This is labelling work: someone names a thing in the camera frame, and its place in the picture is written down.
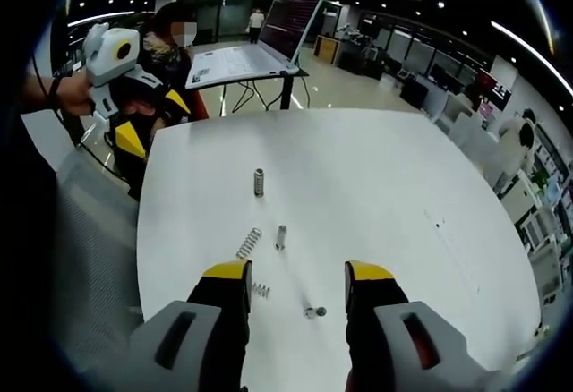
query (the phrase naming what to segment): metal cylinder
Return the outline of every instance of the metal cylinder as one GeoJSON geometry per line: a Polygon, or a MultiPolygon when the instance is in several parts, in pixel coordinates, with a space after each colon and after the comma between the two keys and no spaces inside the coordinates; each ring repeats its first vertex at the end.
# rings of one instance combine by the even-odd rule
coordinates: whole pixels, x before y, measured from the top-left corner
{"type": "Polygon", "coordinates": [[[285,240],[287,239],[287,226],[280,225],[277,230],[277,239],[275,240],[275,249],[283,251],[285,249],[285,240]]]}
{"type": "Polygon", "coordinates": [[[264,195],[265,174],[260,168],[254,170],[254,196],[262,197],[264,195]]]}
{"type": "Polygon", "coordinates": [[[314,309],[312,307],[309,307],[308,309],[306,309],[304,311],[304,316],[305,318],[308,319],[314,319],[314,318],[321,318],[323,316],[326,316],[326,309],[324,307],[319,307],[317,309],[314,309]]]}

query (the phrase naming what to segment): white device casing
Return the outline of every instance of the white device casing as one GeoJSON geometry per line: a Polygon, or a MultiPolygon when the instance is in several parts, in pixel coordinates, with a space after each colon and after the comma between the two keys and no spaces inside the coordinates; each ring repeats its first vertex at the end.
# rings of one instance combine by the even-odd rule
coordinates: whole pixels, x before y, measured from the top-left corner
{"type": "Polygon", "coordinates": [[[94,87],[129,72],[137,64],[140,53],[140,33],[137,30],[112,28],[103,31],[105,25],[94,25],[84,43],[86,70],[94,87]],[[128,52],[123,55],[121,52],[126,50],[128,52]]]}

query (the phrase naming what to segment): person in white shirt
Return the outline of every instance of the person in white shirt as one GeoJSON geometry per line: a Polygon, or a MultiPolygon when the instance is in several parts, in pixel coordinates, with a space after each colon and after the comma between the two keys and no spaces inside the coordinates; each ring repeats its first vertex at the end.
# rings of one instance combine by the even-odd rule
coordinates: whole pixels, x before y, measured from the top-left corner
{"type": "Polygon", "coordinates": [[[261,27],[264,21],[265,15],[262,14],[261,9],[255,7],[249,18],[249,27],[247,28],[252,45],[259,41],[259,34],[261,34],[261,27]]]}
{"type": "Polygon", "coordinates": [[[524,110],[501,125],[498,151],[485,168],[484,177],[493,191],[500,192],[507,183],[523,169],[526,174],[533,172],[535,144],[535,115],[530,109],[524,110]]]}

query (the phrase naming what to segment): metal bolt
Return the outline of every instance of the metal bolt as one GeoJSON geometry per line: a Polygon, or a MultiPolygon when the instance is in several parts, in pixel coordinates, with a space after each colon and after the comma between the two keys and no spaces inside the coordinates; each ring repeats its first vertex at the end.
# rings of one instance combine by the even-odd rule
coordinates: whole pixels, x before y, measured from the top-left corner
{"type": "Polygon", "coordinates": [[[283,251],[285,249],[285,240],[287,238],[287,226],[278,226],[277,240],[275,240],[275,249],[283,251]]]}

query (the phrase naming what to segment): shelving unit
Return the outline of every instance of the shelving unit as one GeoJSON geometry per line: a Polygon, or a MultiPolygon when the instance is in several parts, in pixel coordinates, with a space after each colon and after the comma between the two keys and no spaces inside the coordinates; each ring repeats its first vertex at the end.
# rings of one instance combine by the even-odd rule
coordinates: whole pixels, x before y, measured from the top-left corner
{"type": "MultiPolygon", "coordinates": [[[[565,182],[570,173],[568,165],[565,164],[559,151],[540,124],[535,127],[534,167],[536,170],[545,170],[549,176],[557,175],[560,183],[565,182]]],[[[571,236],[571,229],[573,229],[572,194],[573,183],[569,181],[568,186],[563,191],[561,200],[555,209],[555,213],[560,221],[563,232],[569,236],[571,236]]]]}

